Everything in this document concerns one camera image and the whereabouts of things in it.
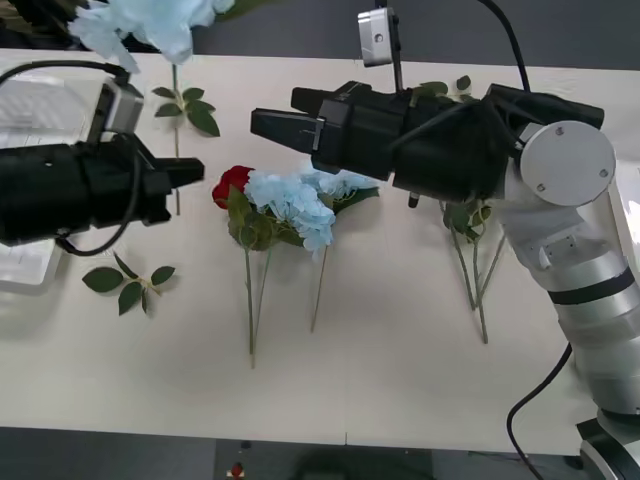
green stem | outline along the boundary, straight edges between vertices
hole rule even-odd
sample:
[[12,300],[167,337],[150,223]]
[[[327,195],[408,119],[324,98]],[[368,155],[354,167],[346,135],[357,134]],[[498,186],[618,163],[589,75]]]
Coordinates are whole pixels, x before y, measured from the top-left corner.
[[478,270],[478,245],[480,238],[473,242],[473,279],[476,284],[476,301],[478,310],[480,311],[480,324],[482,325],[482,341],[489,343],[489,335],[487,334],[487,322],[484,318],[484,306],[482,305],[482,294],[480,293],[480,271]]
[[269,264],[271,263],[271,250],[269,247],[267,252],[267,263],[264,266],[264,274],[262,275],[262,285],[260,286],[260,297],[258,298],[258,317],[256,319],[256,334],[255,343],[258,343],[258,329],[260,328],[260,313],[262,312],[262,297],[264,296],[264,286],[267,283],[267,272],[269,271]]
[[324,258],[322,259],[322,270],[320,271],[320,284],[318,285],[318,296],[316,297],[316,308],[313,311],[313,319],[311,320],[311,333],[316,328],[316,320],[318,319],[318,307],[320,307],[320,294],[322,292],[322,279],[324,278],[324,266],[327,263],[327,253],[329,252],[329,247],[325,247],[324,249]]
[[[171,76],[173,77],[173,93],[176,95],[176,99],[180,99],[180,91],[178,90],[178,66],[171,65]],[[178,128],[178,122],[176,121],[173,126],[173,142],[175,147],[176,160],[180,160],[180,133]],[[176,215],[180,216],[180,190],[176,188]]]
[[478,268],[478,250],[480,246],[480,240],[484,236],[487,231],[486,219],[482,217],[482,206],[480,206],[479,210],[480,220],[482,220],[482,232],[478,238],[473,242],[473,280],[476,284],[476,304],[478,306],[478,310],[480,312],[480,325],[482,326],[482,341],[484,344],[489,343],[489,334],[487,333],[487,322],[484,316],[484,305],[482,304],[482,293],[481,293],[481,280],[480,280],[480,269]]
[[[440,205],[440,211],[444,215],[444,212],[446,211],[444,202],[438,202],[438,204]],[[458,254],[458,260],[460,261],[460,266],[462,267],[462,275],[464,276],[464,283],[467,288],[467,298],[469,299],[469,305],[473,309],[475,302],[473,300],[473,290],[471,290],[471,281],[469,280],[469,270],[467,269],[467,262],[464,261],[464,255],[462,254],[462,249],[460,248],[458,235],[455,229],[453,228],[453,226],[451,226],[449,231],[451,232],[451,238],[453,239],[453,246],[456,250],[456,253]]]
[[253,296],[251,294],[251,264],[249,262],[249,249],[244,249],[244,263],[247,269],[247,302],[249,304],[249,355],[251,355],[251,368],[256,368],[255,338],[253,329]]
[[502,254],[502,249],[504,248],[504,244],[506,243],[507,236],[502,235],[500,239],[500,243],[498,244],[498,249],[496,250],[496,254],[493,257],[493,261],[491,262],[491,267],[489,268],[489,273],[487,274],[487,278],[485,278],[484,283],[482,284],[482,290],[480,292],[480,298],[484,298],[484,294],[487,292],[487,288],[489,287],[489,280],[491,280],[491,276],[493,275],[494,270],[496,269],[496,265],[498,264],[498,260],[500,259],[500,255]]

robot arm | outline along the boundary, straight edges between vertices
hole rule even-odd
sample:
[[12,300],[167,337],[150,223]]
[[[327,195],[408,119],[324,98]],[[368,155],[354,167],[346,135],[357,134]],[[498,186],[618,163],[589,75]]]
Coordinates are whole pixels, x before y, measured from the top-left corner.
[[[172,189],[202,180],[195,158],[155,158],[134,134],[142,95],[120,67],[86,61],[25,64],[0,76],[4,81],[43,67],[82,67],[114,75],[100,92],[85,141],[0,150],[0,243],[14,246],[56,238],[69,253],[89,256],[106,250],[131,221],[166,222]],[[102,247],[79,251],[67,240],[91,226],[120,225]]]
[[640,288],[577,210],[615,173],[604,112],[498,85],[468,104],[410,99],[410,90],[357,82],[296,88],[292,106],[305,113],[256,109],[251,131],[310,154],[321,170],[394,173],[394,186],[410,192],[492,202],[518,259],[549,292],[601,409],[578,426],[586,464],[595,478],[640,478]]

black cable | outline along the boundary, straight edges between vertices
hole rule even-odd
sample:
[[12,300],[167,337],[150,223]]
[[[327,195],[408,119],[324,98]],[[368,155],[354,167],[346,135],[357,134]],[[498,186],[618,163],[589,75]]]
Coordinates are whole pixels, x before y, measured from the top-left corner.
[[439,115],[431,118],[430,120],[424,122],[422,125],[414,128],[413,130],[409,130],[407,133],[402,135],[397,140],[394,140],[391,145],[389,145],[389,149],[393,152],[396,148],[404,145],[407,142],[410,142],[414,138],[422,135],[427,130],[432,129],[440,125],[442,122],[449,120],[451,117],[459,114],[464,110],[468,110],[471,106],[474,105],[472,103],[459,103],[458,105],[451,107],[449,110],[445,110]]
[[518,411],[522,407],[524,407],[527,403],[529,403],[531,400],[536,398],[545,388],[547,388],[549,386],[549,384],[551,382],[553,382],[553,380],[558,376],[560,371],[564,368],[564,366],[569,361],[569,357],[571,357],[571,352],[572,352],[571,344],[568,344],[567,348],[565,349],[564,353],[562,354],[562,357],[560,357],[560,360],[558,361],[556,366],[553,367],[553,370],[551,370],[551,373],[549,373],[549,375],[547,375],[547,378],[545,378],[540,385],[538,385],[536,388],[534,388],[531,391],[531,393],[529,393],[529,395],[527,395],[522,400],[520,400],[518,403],[516,403],[515,406],[509,412],[509,415],[507,415],[507,433],[509,434],[509,438],[511,439],[511,443],[513,444],[513,446],[515,447],[516,451],[518,452],[518,455],[520,455],[520,458],[522,459],[524,464],[529,468],[531,473],[533,473],[533,475],[538,480],[544,480],[544,477],[540,474],[540,472],[538,472],[538,470],[536,470],[536,467],[533,466],[533,464],[529,461],[529,459],[527,458],[525,453],[520,448],[520,445],[518,445],[518,442],[516,441],[516,437],[513,434],[513,418],[516,416],[516,413],[518,413]]
[[69,240],[66,238],[57,238],[56,245],[62,248],[65,252],[70,253],[72,255],[76,255],[78,257],[93,257],[94,255],[99,255],[108,249],[110,249],[120,237],[124,234],[125,230],[133,220],[133,216],[136,212],[136,207],[138,206],[138,197],[140,196],[140,183],[142,180],[142,162],[136,155],[136,152],[133,152],[133,179],[131,185],[131,196],[129,198],[129,204],[127,205],[127,210],[124,213],[124,217],[120,222],[120,227],[113,234],[113,236],[107,240],[103,245],[98,248],[94,248],[93,250],[78,250]]
[[102,70],[103,72],[107,72],[110,75],[116,77],[120,82],[128,82],[129,73],[118,65],[112,65],[109,63],[100,63],[100,62],[92,62],[89,60],[41,60],[37,62],[25,63],[24,65],[19,65],[11,70],[4,72],[0,75],[0,86],[16,75],[20,73],[35,70],[38,68],[49,68],[49,67],[72,67],[72,68],[90,68],[93,70]]
[[522,58],[522,51],[520,50],[520,44],[518,43],[518,39],[516,37],[516,33],[513,31],[513,27],[511,26],[511,22],[505,15],[505,13],[496,5],[493,0],[478,0],[481,4],[491,10],[502,26],[507,32],[507,36],[509,37],[509,43],[511,43],[511,48],[513,50],[513,55],[516,57],[516,65],[518,66],[518,71],[520,72],[520,78],[522,79],[522,88],[525,92],[531,92],[531,86],[529,85],[529,76],[527,75],[527,68],[524,64],[524,59]]
[[[42,60],[31,63],[26,63],[24,65],[19,65],[11,70],[0,75],[0,87],[7,80],[16,75],[29,71],[35,70],[38,68],[50,68],[50,67],[72,67],[72,68],[90,68],[93,70],[102,70],[108,74],[111,74],[115,77],[115,81],[118,85],[125,85],[129,82],[129,73],[118,65],[112,65],[109,63],[100,63],[100,62],[92,62],[87,60]],[[98,255],[109,248],[111,248],[122,236],[124,231],[131,223],[133,219],[133,215],[135,213],[136,207],[138,205],[138,196],[140,191],[140,182],[142,178],[142,164],[138,159],[138,156],[133,152],[133,180],[132,180],[132,190],[131,197],[129,199],[129,204],[125,211],[124,217],[122,219],[122,223],[120,224],[120,228],[116,231],[116,233],[102,246],[95,248],[93,250],[82,251],[78,250],[74,247],[66,238],[57,238],[56,244],[62,248],[64,251],[71,253],[73,255],[77,255],[80,257],[91,257],[94,255]]]

artificial flower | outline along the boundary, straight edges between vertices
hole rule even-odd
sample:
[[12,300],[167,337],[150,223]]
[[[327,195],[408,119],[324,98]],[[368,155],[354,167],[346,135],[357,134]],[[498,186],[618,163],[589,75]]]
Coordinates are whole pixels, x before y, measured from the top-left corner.
[[343,198],[357,190],[378,186],[375,180],[346,170],[336,175],[316,170],[311,162],[304,168],[300,179],[303,183],[311,185],[318,193],[325,193],[333,198]]
[[104,58],[116,56],[123,68],[138,73],[133,56],[122,45],[129,34],[154,46],[174,64],[193,53],[191,27],[209,26],[216,14],[227,12],[235,0],[89,0],[78,7],[69,32]]
[[311,185],[300,180],[299,175],[250,172],[245,194],[258,211],[269,209],[279,221],[291,225],[304,239],[304,248],[314,256],[333,242],[331,226],[336,221],[335,214],[322,203]]
[[245,185],[249,181],[249,172],[252,170],[253,168],[250,167],[236,165],[224,172],[220,178],[220,183],[215,186],[212,192],[213,201],[216,202],[216,205],[224,210],[227,209],[227,199],[232,185],[244,193]]

